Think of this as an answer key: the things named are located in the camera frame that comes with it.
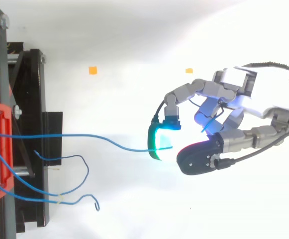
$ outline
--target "white wall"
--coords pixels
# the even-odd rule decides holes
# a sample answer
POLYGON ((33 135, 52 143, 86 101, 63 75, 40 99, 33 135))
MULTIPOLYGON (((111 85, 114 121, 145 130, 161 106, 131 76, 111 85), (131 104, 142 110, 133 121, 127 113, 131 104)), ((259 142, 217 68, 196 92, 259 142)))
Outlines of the white wall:
MULTIPOLYGON (((197 77, 210 80, 231 65, 289 64, 289 1, 238 2, 0 0, 0 8, 10 17, 8 40, 47 55, 47 110, 64 112, 63 132, 97 133, 145 148, 150 119, 168 91, 197 77), (98 74, 89 75, 89 66, 98 74), (185 74, 188 67, 192 75, 185 74)), ((183 125, 192 123, 194 111, 181 105, 183 125)), ((247 116, 242 128, 268 123, 247 116)), ((101 210, 89 198, 76 206, 51 205, 48 226, 28 224, 19 238, 289 239, 289 139, 199 176, 101 140, 63 139, 63 155, 77 153, 91 175, 65 200, 93 193, 101 210)), ((83 179, 78 160, 49 171, 50 192, 83 179)))

